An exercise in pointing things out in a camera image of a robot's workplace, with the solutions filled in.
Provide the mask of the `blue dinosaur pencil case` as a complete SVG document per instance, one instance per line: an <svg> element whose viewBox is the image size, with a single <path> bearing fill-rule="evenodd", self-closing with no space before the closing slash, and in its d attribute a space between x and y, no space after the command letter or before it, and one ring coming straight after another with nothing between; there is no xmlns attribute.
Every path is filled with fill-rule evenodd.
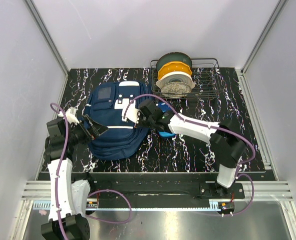
<svg viewBox="0 0 296 240"><path fill-rule="evenodd" d="M165 120L162 120L163 123L167 122L170 120L170 115L167 114L168 111L172 112L171 108L164 102L159 102L156 104L157 107L159 107L162 112L165 114ZM172 133L171 131L160 131L158 130L158 134L161 138L164 139L171 139L175 136L174 133Z"/></svg>

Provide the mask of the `navy blue student backpack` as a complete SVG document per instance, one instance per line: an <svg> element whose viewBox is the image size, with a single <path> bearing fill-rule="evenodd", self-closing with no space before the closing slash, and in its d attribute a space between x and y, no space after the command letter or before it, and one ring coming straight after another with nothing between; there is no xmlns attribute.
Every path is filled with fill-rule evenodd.
<svg viewBox="0 0 296 240"><path fill-rule="evenodd" d="M135 127L122 121L122 110L150 87L139 81L106 82L97 86L88 97L84 114L108 130L88 144L94 157L102 161L116 161L131 157L141 145L149 129Z"/></svg>

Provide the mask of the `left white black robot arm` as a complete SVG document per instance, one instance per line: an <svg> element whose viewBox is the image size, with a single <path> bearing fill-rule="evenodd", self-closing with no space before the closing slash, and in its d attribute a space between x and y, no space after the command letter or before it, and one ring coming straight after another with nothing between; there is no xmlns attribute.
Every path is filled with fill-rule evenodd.
<svg viewBox="0 0 296 240"><path fill-rule="evenodd" d="M72 156L78 144L88 144L107 131L87 114L79 123L59 117L47 123L44 160L51 183L49 221L41 226L46 240L88 240L90 227L85 217L86 199L95 194L89 173L72 178Z"/></svg>

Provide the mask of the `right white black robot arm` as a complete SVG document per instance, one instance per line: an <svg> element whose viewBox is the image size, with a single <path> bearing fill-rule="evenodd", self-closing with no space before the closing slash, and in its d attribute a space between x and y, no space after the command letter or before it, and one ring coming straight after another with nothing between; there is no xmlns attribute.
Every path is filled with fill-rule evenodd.
<svg viewBox="0 0 296 240"><path fill-rule="evenodd" d="M162 111L149 99L138 106L136 123L142 127L189 136L207 143L218 164L218 175L210 192L220 198L232 194L237 165L246 149L246 143L228 125L193 119L172 109Z"/></svg>

